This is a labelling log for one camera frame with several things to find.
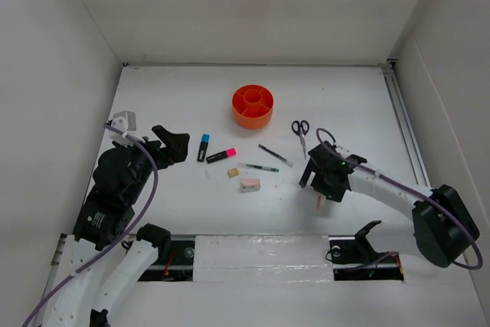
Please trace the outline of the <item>red clear pen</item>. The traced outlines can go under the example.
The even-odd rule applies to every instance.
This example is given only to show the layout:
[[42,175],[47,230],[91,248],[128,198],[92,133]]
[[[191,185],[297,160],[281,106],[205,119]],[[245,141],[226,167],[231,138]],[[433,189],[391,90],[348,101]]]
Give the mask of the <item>red clear pen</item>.
[[316,206],[315,206],[317,211],[319,211],[322,208],[322,202],[323,202],[323,198],[321,195],[319,195],[317,197]]

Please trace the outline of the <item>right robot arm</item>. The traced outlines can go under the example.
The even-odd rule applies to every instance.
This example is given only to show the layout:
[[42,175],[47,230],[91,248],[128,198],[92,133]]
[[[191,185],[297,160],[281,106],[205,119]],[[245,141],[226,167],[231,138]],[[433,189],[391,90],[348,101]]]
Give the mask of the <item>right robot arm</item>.
[[368,196],[412,221],[416,246],[431,264],[482,268],[483,256],[476,244],[479,229],[454,188],[404,185],[368,166],[365,158],[340,155],[328,142],[321,142],[308,156],[299,181],[302,188],[311,185],[334,202],[342,201],[346,191]]

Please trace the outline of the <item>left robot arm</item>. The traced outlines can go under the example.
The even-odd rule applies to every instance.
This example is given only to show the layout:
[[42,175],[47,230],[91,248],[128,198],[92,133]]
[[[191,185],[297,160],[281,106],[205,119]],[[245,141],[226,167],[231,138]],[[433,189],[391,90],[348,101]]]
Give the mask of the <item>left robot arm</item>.
[[150,197],[158,187],[158,173],[184,162],[190,136],[153,126],[156,139],[138,138],[111,125],[106,128],[127,141],[114,142],[100,155],[93,171],[94,184],[73,229],[70,273],[46,296],[57,298],[45,326],[108,326],[140,276],[153,263],[171,260],[171,234],[145,224],[135,240],[126,243],[126,255],[107,280],[106,255],[125,242],[142,215],[133,207],[147,181]]

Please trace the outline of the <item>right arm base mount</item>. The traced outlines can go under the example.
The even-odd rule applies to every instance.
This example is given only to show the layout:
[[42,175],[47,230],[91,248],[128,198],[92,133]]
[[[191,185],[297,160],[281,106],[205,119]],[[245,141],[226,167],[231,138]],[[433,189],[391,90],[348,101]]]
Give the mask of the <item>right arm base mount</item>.
[[353,235],[328,237],[325,259],[333,266],[334,281],[404,281],[399,253],[377,252],[368,240],[381,221],[371,221]]

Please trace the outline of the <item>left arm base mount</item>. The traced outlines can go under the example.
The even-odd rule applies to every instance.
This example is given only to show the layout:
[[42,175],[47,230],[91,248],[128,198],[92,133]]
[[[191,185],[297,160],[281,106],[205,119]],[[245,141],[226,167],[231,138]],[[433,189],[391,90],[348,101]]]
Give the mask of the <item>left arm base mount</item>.
[[158,249],[158,258],[140,276],[139,281],[190,282],[193,280],[195,236],[172,235],[154,224],[146,224],[121,242],[129,252],[136,240],[147,240]]

